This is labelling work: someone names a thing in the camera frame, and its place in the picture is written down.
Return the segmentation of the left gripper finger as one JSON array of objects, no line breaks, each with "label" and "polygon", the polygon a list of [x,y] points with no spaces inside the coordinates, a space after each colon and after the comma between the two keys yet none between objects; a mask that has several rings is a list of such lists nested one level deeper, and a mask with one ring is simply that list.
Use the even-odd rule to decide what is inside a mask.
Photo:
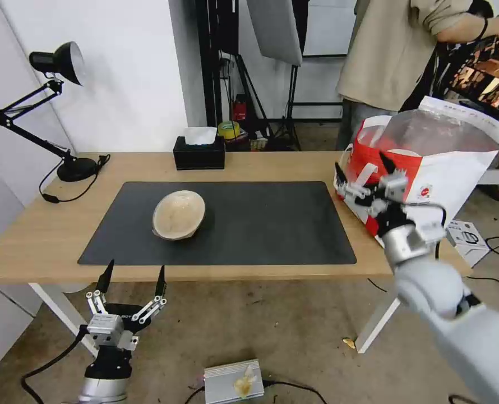
[{"label": "left gripper finger", "polygon": [[105,271],[100,275],[95,289],[86,293],[86,301],[93,315],[107,314],[107,300],[105,294],[108,291],[110,280],[114,269],[114,259],[107,265]]},{"label": "left gripper finger", "polygon": [[162,265],[155,288],[154,297],[145,304],[138,312],[133,314],[132,321],[138,323],[146,323],[149,319],[152,320],[167,304],[165,291],[167,283],[165,280],[165,266]]}]

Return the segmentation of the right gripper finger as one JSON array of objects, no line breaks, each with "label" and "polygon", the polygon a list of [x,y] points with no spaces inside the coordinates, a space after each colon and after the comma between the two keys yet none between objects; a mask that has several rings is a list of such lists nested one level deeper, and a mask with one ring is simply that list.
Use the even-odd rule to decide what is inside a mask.
[{"label": "right gripper finger", "polygon": [[338,162],[335,162],[334,189],[345,201],[359,206],[371,206],[374,202],[374,190],[349,182]]},{"label": "right gripper finger", "polygon": [[384,180],[397,180],[405,179],[407,180],[406,171],[397,168],[395,162],[389,158],[384,152],[379,151],[379,157],[381,159],[382,165],[385,169],[385,173],[380,177],[382,181]]}]

